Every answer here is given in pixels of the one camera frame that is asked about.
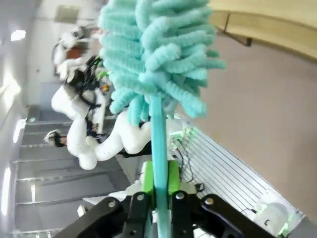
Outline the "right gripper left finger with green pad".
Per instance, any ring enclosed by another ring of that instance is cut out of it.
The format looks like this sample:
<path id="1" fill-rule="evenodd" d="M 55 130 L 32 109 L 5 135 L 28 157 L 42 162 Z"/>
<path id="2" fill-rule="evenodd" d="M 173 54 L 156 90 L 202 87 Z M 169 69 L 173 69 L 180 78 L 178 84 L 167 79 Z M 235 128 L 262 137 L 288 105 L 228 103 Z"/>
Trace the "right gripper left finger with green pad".
<path id="1" fill-rule="evenodd" d="M 139 180 L 126 188 L 123 198 L 109 195 L 56 238 L 151 238 L 154 202 L 153 163 L 143 163 Z"/>

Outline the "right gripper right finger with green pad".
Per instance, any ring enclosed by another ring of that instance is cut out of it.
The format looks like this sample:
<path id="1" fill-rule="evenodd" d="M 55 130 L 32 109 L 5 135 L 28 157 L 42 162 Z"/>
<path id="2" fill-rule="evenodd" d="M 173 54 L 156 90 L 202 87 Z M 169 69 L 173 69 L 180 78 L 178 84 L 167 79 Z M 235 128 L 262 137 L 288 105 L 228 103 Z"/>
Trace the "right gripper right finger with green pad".
<path id="1" fill-rule="evenodd" d="M 168 195 L 173 238 L 193 238 L 196 228 L 215 238 L 273 237 L 218 195 L 199 198 L 193 184 L 180 182 L 174 160 L 168 162 Z"/>

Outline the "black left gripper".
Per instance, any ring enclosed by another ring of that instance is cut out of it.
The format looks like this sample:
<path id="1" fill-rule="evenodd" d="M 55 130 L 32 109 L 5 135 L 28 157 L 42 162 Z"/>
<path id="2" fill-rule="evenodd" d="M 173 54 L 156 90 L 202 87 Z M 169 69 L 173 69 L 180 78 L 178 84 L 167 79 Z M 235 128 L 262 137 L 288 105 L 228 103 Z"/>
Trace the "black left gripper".
<path id="1" fill-rule="evenodd" d="M 79 98 L 87 104 L 90 109 L 101 107 L 101 103 L 97 103 L 97 94 L 95 93 L 93 101 L 89 101 L 84 97 L 84 92 L 90 90 L 95 91 L 100 87 L 99 80 L 96 76 L 96 69 L 102 59 L 99 56 L 91 56 L 82 64 L 82 58 L 67 59 L 64 61 L 65 77 L 64 84 L 74 89 Z"/>

